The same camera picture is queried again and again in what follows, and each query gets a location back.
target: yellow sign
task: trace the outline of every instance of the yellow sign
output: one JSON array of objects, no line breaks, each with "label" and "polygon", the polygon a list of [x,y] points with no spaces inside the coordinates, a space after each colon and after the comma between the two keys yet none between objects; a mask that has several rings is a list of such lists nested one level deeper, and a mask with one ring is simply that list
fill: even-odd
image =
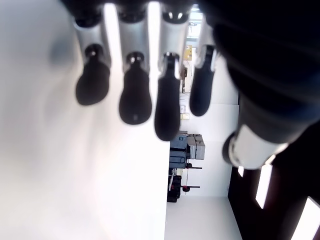
[{"label": "yellow sign", "polygon": [[185,45],[183,60],[192,61],[192,45]]}]

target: white table surface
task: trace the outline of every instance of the white table surface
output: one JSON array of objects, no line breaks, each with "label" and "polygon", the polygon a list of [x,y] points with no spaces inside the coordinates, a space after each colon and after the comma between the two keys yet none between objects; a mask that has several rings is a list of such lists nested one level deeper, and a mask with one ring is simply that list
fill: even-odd
[{"label": "white table surface", "polygon": [[113,5],[106,6],[109,93],[81,107],[82,61],[64,7],[1,1],[0,239],[164,239],[169,143],[154,132],[159,5],[150,7],[153,113],[129,126],[118,114],[123,74]]}]

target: ceiling light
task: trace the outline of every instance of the ceiling light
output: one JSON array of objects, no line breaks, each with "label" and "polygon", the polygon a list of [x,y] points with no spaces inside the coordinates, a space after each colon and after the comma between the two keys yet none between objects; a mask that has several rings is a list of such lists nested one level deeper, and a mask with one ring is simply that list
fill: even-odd
[{"label": "ceiling light", "polygon": [[241,177],[244,177],[244,171],[245,171],[245,169],[243,166],[238,167],[238,173],[240,174]]},{"label": "ceiling light", "polygon": [[312,240],[320,225],[320,207],[308,197],[291,240]]},{"label": "ceiling light", "polygon": [[258,190],[256,191],[255,200],[257,201],[257,203],[262,209],[265,206],[265,202],[267,198],[271,172],[272,172],[271,165],[264,165],[261,168],[259,185],[258,185]]}]

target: robotic hand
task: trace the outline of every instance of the robotic hand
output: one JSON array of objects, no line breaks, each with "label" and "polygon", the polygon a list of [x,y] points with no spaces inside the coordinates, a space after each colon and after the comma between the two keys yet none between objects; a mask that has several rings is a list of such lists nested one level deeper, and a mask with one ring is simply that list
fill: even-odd
[{"label": "robotic hand", "polygon": [[[103,5],[116,4],[119,21],[124,89],[119,112],[131,125],[151,115],[147,1],[62,0],[73,16],[83,57],[83,74],[76,86],[81,105],[101,101],[108,93],[111,57]],[[217,51],[227,61],[239,90],[236,131],[222,154],[226,162],[257,169],[282,152],[320,119],[320,15],[307,1],[292,3],[238,0],[162,0],[155,132],[163,141],[180,126],[179,72],[192,5],[205,17],[201,26],[190,95],[190,110],[202,116],[210,105]]]}]

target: black rubber fingertip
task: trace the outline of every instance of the black rubber fingertip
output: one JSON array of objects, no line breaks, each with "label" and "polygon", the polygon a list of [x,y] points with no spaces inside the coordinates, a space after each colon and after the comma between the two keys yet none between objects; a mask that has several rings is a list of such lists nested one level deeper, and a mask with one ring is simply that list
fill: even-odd
[{"label": "black rubber fingertip", "polygon": [[98,61],[91,59],[83,68],[79,78],[75,96],[80,105],[89,106],[102,101],[109,91],[109,68]]},{"label": "black rubber fingertip", "polygon": [[154,129],[159,139],[170,141],[180,128],[180,81],[170,75],[158,80]]},{"label": "black rubber fingertip", "polygon": [[235,135],[235,133],[233,132],[224,142],[223,144],[223,147],[222,147],[222,157],[223,157],[223,160],[227,163],[227,164],[230,164],[230,165],[233,165],[231,163],[231,160],[230,160],[230,156],[229,156],[229,145],[230,145],[230,141],[231,139],[233,138],[233,136]]},{"label": "black rubber fingertip", "polygon": [[119,102],[121,119],[130,125],[146,122],[152,112],[152,102],[149,92],[149,76],[133,64],[124,74],[123,92]]},{"label": "black rubber fingertip", "polygon": [[194,69],[194,77],[190,93],[190,111],[193,115],[203,116],[209,109],[212,93],[214,72],[211,64],[205,62],[202,68]]}]

